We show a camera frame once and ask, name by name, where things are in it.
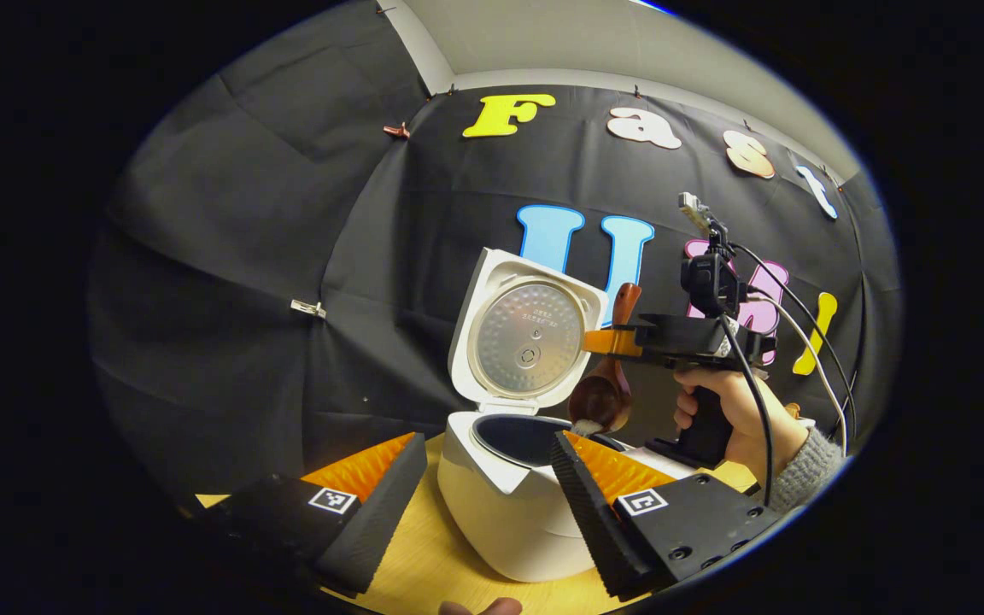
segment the white rice cooker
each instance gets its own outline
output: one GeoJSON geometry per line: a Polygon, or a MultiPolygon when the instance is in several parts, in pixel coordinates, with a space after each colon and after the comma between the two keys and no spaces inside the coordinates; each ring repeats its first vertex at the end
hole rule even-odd
{"type": "MultiPolygon", "coordinates": [[[[470,280],[449,370],[477,408],[449,416],[438,483],[469,543],[509,579],[539,583],[594,567],[549,460],[555,433],[571,424],[535,415],[569,397],[583,376],[583,337],[599,328],[608,301],[604,291],[503,250],[485,249],[470,280]]],[[[675,477],[693,472],[661,463],[675,477]]]]}

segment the black grip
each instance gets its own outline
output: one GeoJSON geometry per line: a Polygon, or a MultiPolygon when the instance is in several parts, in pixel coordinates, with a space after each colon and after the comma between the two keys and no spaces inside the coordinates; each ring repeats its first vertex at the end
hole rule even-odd
{"type": "Polygon", "coordinates": [[[733,428],[719,407],[719,395],[698,386],[694,397],[698,401],[694,424],[682,430],[678,442],[673,445],[673,453],[682,458],[683,463],[715,470],[727,451],[733,428]]]}

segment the human hand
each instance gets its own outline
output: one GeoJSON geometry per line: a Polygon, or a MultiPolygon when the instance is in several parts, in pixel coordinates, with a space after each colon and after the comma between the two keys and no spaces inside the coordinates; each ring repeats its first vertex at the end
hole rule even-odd
{"type": "MultiPolygon", "coordinates": [[[[745,465],[758,483],[765,483],[765,431],[762,428],[761,413],[754,401],[750,385],[745,375],[731,370],[707,370],[695,367],[686,371],[676,371],[675,381],[682,385],[678,394],[678,408],[675,410],[675,423],[683,429],[694,424],[698,412],[698,401],[694,391],[698,386],[709,389],[719,396],[719,406],[723,416],[731,423],[731,438],[727,441],[725,459],[745,465]]],[[[773,433],[773,476],[776,477],[788,466],[796,453],[803,448],[809,432],[789,415],[777,400],[773,390],[754,377],[761,392],[765,410],[769,413],[770,431],[773,433]]]]}
{"type": "MultiPolygon", "coordinates": [[[[513,598],[497,598],[484,611],[477,615],[519,615],[523,611],[523,603],[513,598]]],[[[473,615],[472,612],[457,602],[443,602],[438,605],[438,615],[473,615]]]]}

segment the wall hook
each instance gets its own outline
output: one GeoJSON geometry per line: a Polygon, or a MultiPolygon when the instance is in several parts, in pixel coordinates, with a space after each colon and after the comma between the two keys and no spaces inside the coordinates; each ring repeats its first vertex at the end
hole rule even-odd
{"type": "Polygon", "coordinates": [[[383,126],[382,130],[383,132],[386,132],[387,135],[393,135],[394,137],[399,137],[401,139],[407,139],[413,135],[411,132],[409,132],[409,129],[405,127],[405,122],[401,123],[400,128],[394,128],[393,126],[383,126]]]}

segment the wooden tabletop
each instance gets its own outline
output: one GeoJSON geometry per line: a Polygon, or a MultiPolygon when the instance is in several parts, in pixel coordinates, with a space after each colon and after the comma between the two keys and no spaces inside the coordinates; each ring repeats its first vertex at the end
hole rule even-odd
{"type": "MultiPolygon", "coordinates": [[[[522,602],[523,612],[538,614],[595,615],[629,604],[606,595],[594,568],[559,581],[519,583],[485,564],[454,524],[438,489],[442,439],[444,436],[427,440],[427,470],[401,517],[370,590],[355,600],[333,595],[386,615],[435,615],[443,600],[481,612],[501,596],[522,602]]],[[[753,475],[737,464],[723,463],[715,471],[703,472],[740,491],[754,483],[753,475]]]]}

